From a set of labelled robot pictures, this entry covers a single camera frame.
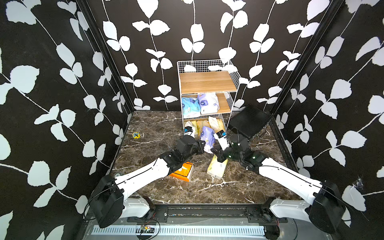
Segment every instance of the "blue diaper pack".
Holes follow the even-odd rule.
[[[200,117],[200,105],[197,98],[181,98],[184,118]]]

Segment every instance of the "wooden shelf board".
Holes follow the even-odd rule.
[[[220,113],[230,113],[231,108],[228,105],[227,99],[225,98],[224,93],[216,93],[217,99],[218,99],[218,105],[220,109],[216,113],[210,113],[210,114],[202,114],[201,116],[207,116],[207,115],[213,115],[213,114],[220,114]],[[197,98],[197,95],[188,95],[188,97],[195,97]]]
[[[235,92],[227,71],[180,73],[181,94]]]

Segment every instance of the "black metal frame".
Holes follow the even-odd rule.
[[[284,137],[277,126],[275,117],[272,117],[271,121],[269,121],[269,126],[271,126],[273,135],[275,136],[277,145],[280,148],[281,154],[283,155],[283,159],[285,159],[285,164],[287,165],[287,168],[299,172],[299,169],[297,168],[295,161],[289,152],[287,145],[285,144]]]
[[[299,62],[295,68],[295,70],[291,73],[289,78],[287,79],[286,83],[283,86],[282,91],[280,92],[275,104],[271,108],[271,115],[274,116],[279,109],[280,105],[282,104],[283,100],[289,93],[292,85],[295,83],[296,79],[299,77],[300,72],[304,68],[305,64],[307,63],[308,59],[314,54],[314,50],[316,49],[317,44],[320,42],[320,39],[325,34],[327,28],[331,24],[333,18],[336,16],[337,12],[339,11],[341,5],[344,3],[344,0],[333,0],[330,3],[329,9],[325,13],[324,17],[320,21],[320,25],[317,28],[315,34],[311,38],[310,42],[308,43],[307,47],[304,49]]]
[[[80,10],[83,13],[85,19],[87,20],[87,23],[89,25],[89,30],[91,31],[91,33],[93,35],[93,39],[94,39],[95,43],[97,44],[97,46],[99,47],[102,55],[104,56],[105,62],[107,63],[108,67],[110,68],[112,76],[115,79],[116,84],[118,85],[118,87],[120,89],[123,90],[123,91],[121,91],[121,94],[126,99],[126,103],[127,103],[128,108],[129,108],[129,111],[131,113],[133,113],[135,111],[133,104],[129,100],[130,97],[128,95],[128,92],[125,91],[126,87],[125,87],[124,83],[122,81],[120,81],[121,80],[120,74],[119,74],[117,67],[113,61],[113,58],[112,58],[112,56],[108,50],[108,46],[107,46],[106,42],[104,41],[103,35],[100,31],[100,28],[97,26],[96,20],[92,14],[91,8],[88,5],[87,0],[76,0],[76,1],[79,5]]]
[[[154,220],[164,223],[168,218],[176,221],[180,218],[247,218],[248,223],[258,223],[262,226],[277,226],[276,220],[279,223],[287,223],[287,218],[272,216],[271,221],[267,222],[260,216],[262,209],[269,209],[266,205],[270,202],[267,200],[264,204],[155,204]],[[127,218],[127,222],[135,223],[147,220],[145,217]]]

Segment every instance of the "orange tissue box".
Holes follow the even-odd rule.
[[[179,170],[171,173],[170,176],[181,179],[186,182],[190,182],[193,169],[193,163],[186,162]]]

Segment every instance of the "yellow tissue box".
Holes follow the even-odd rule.
[[[212,177],[215,177],[217,179],[222,179],[227,163],[228,163],[228,159],[226,159],[224,162],[218,162],[217,156],[214,155],[211,163],[208,166],[207,173]]]

